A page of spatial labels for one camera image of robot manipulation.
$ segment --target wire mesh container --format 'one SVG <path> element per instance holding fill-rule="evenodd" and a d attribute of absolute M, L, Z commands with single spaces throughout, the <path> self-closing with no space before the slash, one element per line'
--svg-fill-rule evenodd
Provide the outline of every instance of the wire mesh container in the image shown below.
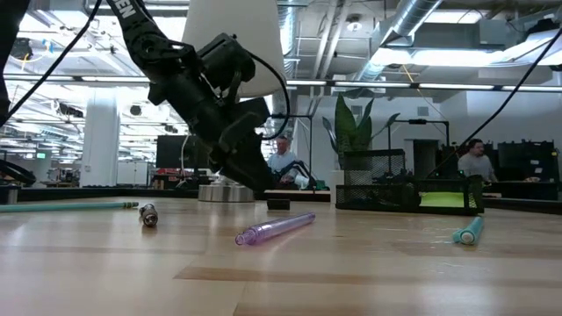
<path fill-rule="evenodd" d="M 481 181 L 410 180 L 336 186 L 338 209 L 474 216 L 484 212 Z"/>
<path fill-rule="evenodd" d="M 374 184 L 378 178 L 398 175 L 405 168 L 403 149 L 347 152 L 343 156 L 343 183 Z"/>

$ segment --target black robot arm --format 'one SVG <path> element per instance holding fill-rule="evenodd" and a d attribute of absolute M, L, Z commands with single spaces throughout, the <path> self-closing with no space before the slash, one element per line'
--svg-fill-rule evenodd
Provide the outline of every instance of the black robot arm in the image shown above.
<path fill-rule="evenodd" d="M 222 33 L 196 52 L 168 39 L 142 0 L 107 3 L 119 19 L 131 59 L 151 82 L 148 99 L 155 105 L 169 102 L 210 149 L 214 172 L 253 190 L 273 188 L 261 152 L 262 135 L 255 132 L 270 116 L 267 104 L 263 98 L 234 103 L 240 83 L 256 73 L 251 54 L 235 36 Z M 228 89 L 229 94 L 222 98 L 213 89 Z"/>

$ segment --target translucent purple tube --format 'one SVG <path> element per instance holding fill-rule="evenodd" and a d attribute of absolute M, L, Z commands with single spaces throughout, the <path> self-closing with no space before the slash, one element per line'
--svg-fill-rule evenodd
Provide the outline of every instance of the translucent purple tube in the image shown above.
<path fill-rule="evenodd" d="M 248 227 L 244 233 L 239 233 L 234 240 L 236 245 L 254 245 L 258 242 L 266 241 L 281 233 L 286 233 L 292 229 L 308 225 L 314 222 L 316 214 L 308 212 L 302 215 L 293 216 L 286 219 L 275 219 L 262 224 Z"/>

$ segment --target computer monitor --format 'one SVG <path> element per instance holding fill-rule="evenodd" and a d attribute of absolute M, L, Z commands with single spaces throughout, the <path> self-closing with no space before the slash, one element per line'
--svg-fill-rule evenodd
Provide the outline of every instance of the computer monitor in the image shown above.
<path fill-rule="evenodd" d="M 182 168 L 182 145 L 185 136 L 163 135 L 158 136 L 156 142 L 156 167 L 157 168 Z M 208 169 L 209 156 L 207 148 L 197 136 L 189 136 L 184 146 L 184 168 Z"/>

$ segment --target gray shirt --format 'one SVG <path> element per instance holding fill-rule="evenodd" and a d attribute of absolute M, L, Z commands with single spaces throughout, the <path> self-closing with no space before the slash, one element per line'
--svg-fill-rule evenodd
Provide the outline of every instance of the gray shirt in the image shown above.
<path fill-rule="evenodd" d="M 494 179 L 494 167 L 485 154 L 480 157 L 465 154 L 458 160 L 458 170 L 463 171 L 465 176 L 480 175 L 485 181 Z"/>

